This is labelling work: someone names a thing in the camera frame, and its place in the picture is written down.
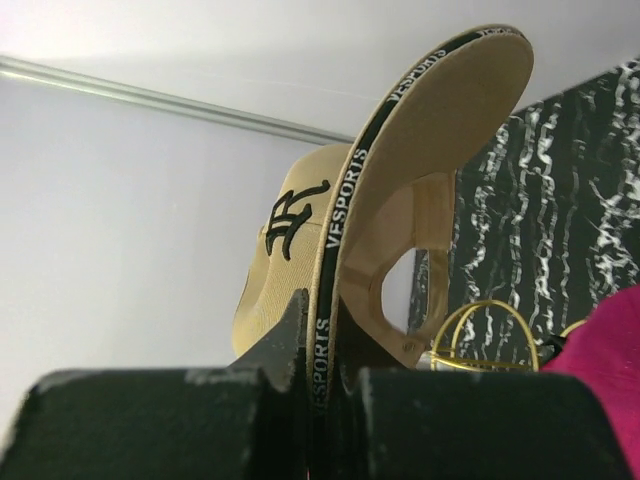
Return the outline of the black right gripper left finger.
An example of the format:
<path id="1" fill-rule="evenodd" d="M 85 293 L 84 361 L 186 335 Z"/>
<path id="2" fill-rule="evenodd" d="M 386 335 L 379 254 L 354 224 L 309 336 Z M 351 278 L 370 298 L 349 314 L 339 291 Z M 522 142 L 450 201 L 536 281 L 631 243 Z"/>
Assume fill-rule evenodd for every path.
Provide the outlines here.
<path id="1" fill-rule="evenodd" d="M 226 367 L 58 370 L 1 443 L 5 479 L 303 479 L 308 294 Z"/>

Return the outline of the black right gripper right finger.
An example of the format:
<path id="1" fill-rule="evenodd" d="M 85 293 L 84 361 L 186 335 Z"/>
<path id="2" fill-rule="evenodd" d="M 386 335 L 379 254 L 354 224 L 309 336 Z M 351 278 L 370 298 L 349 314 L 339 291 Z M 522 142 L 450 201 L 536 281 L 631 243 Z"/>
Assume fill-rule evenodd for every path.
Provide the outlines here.
<path id="1" fill-rule="evenodd" d="M 555 374 L 431 372 L 343 347 L 335 479 L 629 479 L 605 412 Z"/>

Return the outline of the beige baseball cap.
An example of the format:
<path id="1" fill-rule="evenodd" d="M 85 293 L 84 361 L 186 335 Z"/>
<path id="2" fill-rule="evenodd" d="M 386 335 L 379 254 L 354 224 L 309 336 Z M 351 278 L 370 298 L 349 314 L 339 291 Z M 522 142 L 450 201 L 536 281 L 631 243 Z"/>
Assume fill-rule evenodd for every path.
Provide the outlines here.
<path id="1" fill-rule="evenodd" d="M 296 161 L 257 237 L 234 315 L 234 352 L 248 352 L 304 289 L 315 406 L 326 404 L 333 380 L 340 305 L 393 359 L 414 367 L 448 310 L 456 172 L 508 118 L 533 63 L 530 42 L 514 27 L 465 31 L 419 59 L 353 143 Z M 383 313 L 382 285 L 412 249 L 429 254 L 427 309 L 404 333 Z"/>

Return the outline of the magenta mesh cap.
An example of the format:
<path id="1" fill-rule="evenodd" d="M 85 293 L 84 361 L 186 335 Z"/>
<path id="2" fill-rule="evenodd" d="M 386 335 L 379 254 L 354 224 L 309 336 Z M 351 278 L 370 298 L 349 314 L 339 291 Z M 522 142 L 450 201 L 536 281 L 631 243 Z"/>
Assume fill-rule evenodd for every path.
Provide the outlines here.
<path id="1" fill-rule="evenodd" d="M 603 406 L 631 467 L 639 477 L 639 287 L 601 301 L 572 331 L 557 357 L 541 370 L 573 376 Z"/>

